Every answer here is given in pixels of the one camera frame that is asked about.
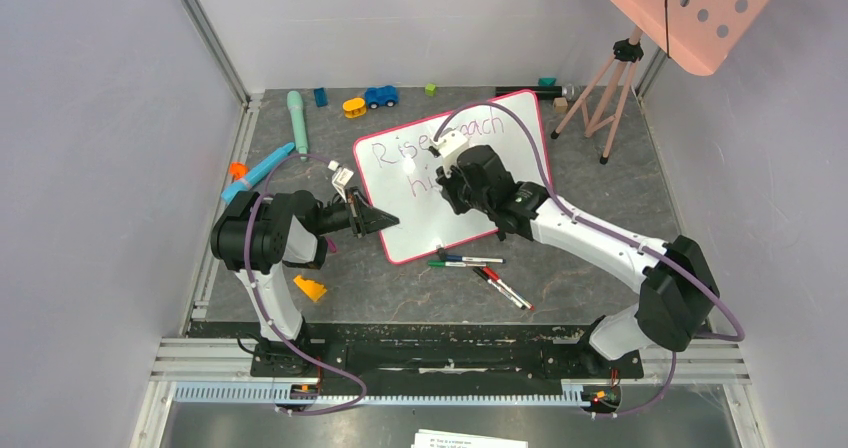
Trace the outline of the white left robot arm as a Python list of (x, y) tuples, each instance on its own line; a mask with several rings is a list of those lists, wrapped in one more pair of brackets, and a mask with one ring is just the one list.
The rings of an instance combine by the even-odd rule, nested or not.
[(254, 376), (301, 376), (313, 366), (305, 318), (295, 306), (284, 270), (318, 270), (331, 250), (329, 234), (361, 238), (394, 227), (399, 218), (347, 188), (327, 203), (307, 190), (237, 193), (213, 225), (212, 255), (241, 281), (259, 320), (252, 350)]

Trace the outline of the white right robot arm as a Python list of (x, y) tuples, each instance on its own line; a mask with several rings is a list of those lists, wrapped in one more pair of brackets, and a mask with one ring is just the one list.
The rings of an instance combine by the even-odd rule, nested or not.
[(430, 147), (441, 161), (436, 181), (457, 215), (479, 211), (500, 239), (518, 235), (573, 254), (613, 275), (637, 303), (602, 316), (579, 341), (577, 360), (602, 376), (624, 355), (657, 345), (685, 351), (719, 297), (699, 245), (684, 236), (668, 243), (576, 211), (549, 186), (517, 182), (488, 145)]

